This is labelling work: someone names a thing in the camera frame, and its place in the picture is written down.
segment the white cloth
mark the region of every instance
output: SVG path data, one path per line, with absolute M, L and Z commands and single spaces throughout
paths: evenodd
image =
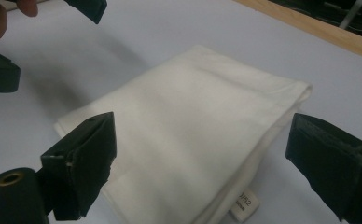
M 218 223 L 310 92 L 198 46 L 55 127 L 114 111 L 118 156 L 102 193 L 124 223 Z

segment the fabric label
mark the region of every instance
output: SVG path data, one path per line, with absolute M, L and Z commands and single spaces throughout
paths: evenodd
M 250 189 L 246 189 L 230 211 L 240 222 L 246 221 L 259 207 L 259 200 Z

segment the table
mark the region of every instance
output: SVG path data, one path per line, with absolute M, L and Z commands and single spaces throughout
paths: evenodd
M 17 92 L 0 94 L 0 173 L 38 170 L 39 156 L 59 140 L 56 118 L 194 45 L 312 83 L 313 94 L 301 112 L 362 139 L 362 57 L 236 2 L 108 0 L 95 25 L 65 2 L 50 0 L 39 5 L 37 18 L 19 11 L 8 18 L 0 53 L 22 73 Z M 285 158 L 288 132 L 289 125 L 250 186 L 261 206 L 245 223 L 338 223 Z M 118 222 L 99 197 L 78 223 Z M 221 224 L 227 223 L 237 222 L 227 215 Z

